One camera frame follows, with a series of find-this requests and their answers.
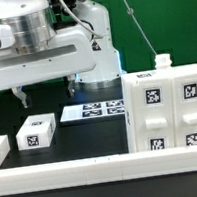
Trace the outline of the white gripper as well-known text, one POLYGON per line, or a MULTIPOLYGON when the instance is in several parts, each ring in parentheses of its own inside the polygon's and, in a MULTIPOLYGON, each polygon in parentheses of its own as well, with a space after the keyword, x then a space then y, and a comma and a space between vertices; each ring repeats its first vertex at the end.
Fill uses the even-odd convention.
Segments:
POLYGON ((25 108, 27 95, 21 86, 67 77, 68 93, 74 96, 74 73, 96 66, 91 35, 81 25, 58 29, 47 50, 22 55, 15 50, 10 26, 0 25, 0 91, 11 89, 25 108))

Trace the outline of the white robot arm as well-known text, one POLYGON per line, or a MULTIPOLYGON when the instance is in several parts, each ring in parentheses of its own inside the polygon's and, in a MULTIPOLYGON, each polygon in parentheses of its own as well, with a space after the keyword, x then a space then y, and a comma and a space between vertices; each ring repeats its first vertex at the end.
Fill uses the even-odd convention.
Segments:
POLYGON ((92 0, 0 0, 0 91, 23 104, 23 86, 66 77, 106 88, 123 74, 109 13, 92 0))

